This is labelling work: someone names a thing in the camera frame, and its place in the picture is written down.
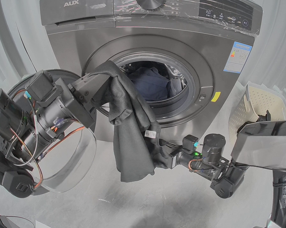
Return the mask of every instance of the plastic wrap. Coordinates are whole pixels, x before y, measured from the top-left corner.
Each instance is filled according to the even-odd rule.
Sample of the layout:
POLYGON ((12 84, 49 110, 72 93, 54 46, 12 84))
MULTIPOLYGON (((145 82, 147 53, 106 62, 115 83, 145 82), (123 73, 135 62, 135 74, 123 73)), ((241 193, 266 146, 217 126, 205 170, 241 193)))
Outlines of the plastic wrap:
MULTIPOLYGON (((254 13, 258 12, 258 16, 260 15, 260 22, 261 22, 261 17, 262 17, 262 8, 254 4, 250 0, 238 0, 241 2, 245 2, 246 4, 249 5, 255 5, 254 7, 254 13)), ((240 26, 237 26, 234 21, 231 20, 231 18, 234 17, 228 17, 225 16, 225 11, 226 14, 231 14, 231 12, 227 9, 228 6, 222 7, 222 3, 213 1, 213 0, 164 0, 164 3, 162 6, 155 10, 146 10, 143 9, 140 5, 138 5, 136 0, 114 0, 114 14, 116 17, 116 20, 118 21, 119 19, 123 20, 131 20, 132 16, 127 16, 127 15, 134 15, 134 14, 142 14, 142 18, 149 17, 150 15, 158 15, 158 16, 164 16, 167 17, 168 19, 170 18, 183 18, 183 19, 189 19, 189 20, 196 20, 197 22, 210 22, 210 23, 215 23, 217 25, 220 25, 221 27, 223 26, 225 29, 231 29, 237 32, 241 32, 244 34, 247 34, 249 36, 256 37, 259 35, 259 29, 260 26, 255 26, 254 28, 252 27, 252 22, 247 19, 249 22, 249 26, 245 28, 242 23, 240 26), (201 17, 200 16, 200 6, 201 4, 206 4, 212 6, 215 9, 219 9, 220 12, 217 14, 217 17, 214 19, 214 15, 211 14, 212 18, 206 18, 206 17, 201 17)), ((244 9, 243 11, 238 7, 237 10, 239 13, 246 13, 246 10, 244 9)))

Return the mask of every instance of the white basket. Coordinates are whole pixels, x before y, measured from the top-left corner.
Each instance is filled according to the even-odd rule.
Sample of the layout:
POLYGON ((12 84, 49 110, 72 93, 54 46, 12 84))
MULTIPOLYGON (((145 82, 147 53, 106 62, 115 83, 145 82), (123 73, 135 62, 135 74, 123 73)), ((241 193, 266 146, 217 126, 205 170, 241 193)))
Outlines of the white basket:
POLYGON ((237 130, 245 122, 256 122, 258 115, 265 116, 267 110, 271 114, 271 121, 286 120, 285 98, 261 85, 249 83, 246 92, 229 119, 229 135, 231 142, 236 140, 237 130))

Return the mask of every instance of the cable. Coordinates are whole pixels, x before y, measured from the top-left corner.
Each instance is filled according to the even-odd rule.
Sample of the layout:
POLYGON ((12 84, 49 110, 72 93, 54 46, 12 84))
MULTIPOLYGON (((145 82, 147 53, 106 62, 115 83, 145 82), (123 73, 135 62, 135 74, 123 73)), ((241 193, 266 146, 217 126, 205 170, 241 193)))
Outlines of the cable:
POLYGON ((41 161, 45 156, 46 154, 48 154, 51 150, 53 150, 56 146, 58 146, 61 142, 63 142, 65 139, 67 139, 68 137, 70 137, 71 135, 73 135, 74 133, 78 132, 78 131, 81 131, 83 130, 85 127, 82 126, 82 127, 79 127, 77 128, 76 130, 73 130, 72 132, 70 132, 68 135, 66 135, 62 140, 58 141, 54 146, 52 146, 49 150, 47 150, 44 154, 41 154, 40 155, 40 159, 38 161, 41 161))
POLYGON ((283 182, 283 183, 277 183, 277 184, 274 184, 274 183, 273 183, 273 187, 280 188, 280 187, 285 187, 285 186, 286 186, 286 182, 283 182))
MULTIPOLYGON (((35 125, 35 135, 36 135, 36 143, 35 143, 35 149, 34 149, 32 157, 27 162, 25 162, 23 164, 14 164, 15 166, 25 166, 28 163, 30 163, 33 160, 33 158, 34 158, 36 150, 38 149, 38 119, 37 119, 37 116, 36 116, 36 113, 35 113, 35 110, 34 110, 32 102, 30 101, 30 99, 25 94, 24 94, 24 96, 27 98, 27 101, 30 104, 32 112, 33 112, 34 125, 35 125)), ((16 132, 13 129, 11 129, 11 131, 14 133, 15 136, 17 136, 16 132)))
POLYGON ((269 168, 269 167, 261 167, 261 166, 257 166, 257 165, 234 165, 234 164, 232 164, 232 165, 233 166, 227 167, 227 169, 229 169, 229 168, 238 168, 238 167, 258 167, 258 168, 272 170, 272 171, 286 172, 286 169, 274 169, 274 168, 269 168))
POLYGON ((31 220, 27 219, 27 218, 20 217, 20 216, 7 216, 7 215, 5 215, 5 217, 25 219, 25 220, 27 220, 27 221, 31 222, 31 224, 33 225, 33 228, 35 228, 34 223, 33 223, 31 220))
MULTIPOLYGON (((33 156, 32 154, 31 154, 31 151, 29 150, 29 148, 27 147, 27 145, 24 143, 24 141, 17 135, 17 133, 12 129, 12 128, 10 128, 11 129, 11 131, 14 133, 14 135, 18 138, 18 140, 22 143, 22 145, 26 148, 26 150, 28 151, 28 153, 31 155, 31 157, 33 156)), ((35 186, 34 186, 34 189, 37 189, 41 184, 42 184, 42 182, 43 182, 43 180, 44 180, 44 177, 43 177, 43 173, 42 173, 42 170, 40 169, 40 166, 39 166, 39 164, 36 162, 36 160, 33 158, 33 161, 34 161, 34 163, 36 164, 36 167, 38 168, 38 172, 40 173, 40 181, 38 182, 38 184, 36 184, 35 186)))
POLYGON ((18 92, 16 92, 12 97, 11 97, 11 99, 13 100, 19 93, 22 93, 22 92, 24 92, 24 91, 26 91, 25 89, 20 89, 18 92))
POLYGON ((24 92, 24 91, 26 91, 26 89, 20 89, 18 92, 16 92, 12 97, 11 97, 11 99, 13 100, 19 93, 22 93, 22 92, 24 92))
POLYGON ((202 159, 195 159, 195 160, 189 161, 189 162, 188 162, 188 168, 189 168, 191 171, 193 171, 193 169, 191 168, 191 163, 192 163, 192 162, 195 162, 195 161, 201 161, 202 159))

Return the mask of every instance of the front-loading washing machine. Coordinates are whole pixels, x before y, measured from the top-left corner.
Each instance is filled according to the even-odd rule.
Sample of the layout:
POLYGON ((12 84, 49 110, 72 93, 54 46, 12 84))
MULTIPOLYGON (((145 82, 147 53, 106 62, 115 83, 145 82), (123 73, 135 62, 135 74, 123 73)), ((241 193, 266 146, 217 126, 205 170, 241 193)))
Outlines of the front-loading washing machine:
MULTIPOLYGON (((129 74, 155 67, 168 96, 148 101, 179 143, 202 137, 223 106, 259 35, 263 10, 249 0, 40 0, 41 20, 61 69, 84 75, 106 60, 129 74)), ((104 105, 96 135, 112 141, 104 105)))

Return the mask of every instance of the black cloth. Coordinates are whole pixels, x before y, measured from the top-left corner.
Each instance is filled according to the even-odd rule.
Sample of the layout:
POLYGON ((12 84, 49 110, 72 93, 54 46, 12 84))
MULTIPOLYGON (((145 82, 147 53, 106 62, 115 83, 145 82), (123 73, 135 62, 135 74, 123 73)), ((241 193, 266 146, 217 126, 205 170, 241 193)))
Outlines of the black cloth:
POLYGON ((121 181, 139 181, 154 174, 155 167, 167 168, 168 158, 159 143, 160 124, 130 79, 111 61, 90 75, 110 75, 110 83, 97 107, 109 102, 109 121, 114 127, 114 155, 121 181), (156 138, 145 137, 145 131, 156 132, 156 138))
POLYGON ((147 101, 165 100, 168 98, 167 78, 159 74, 155 67, 140 67, 128 76, 138 92, 147 101))

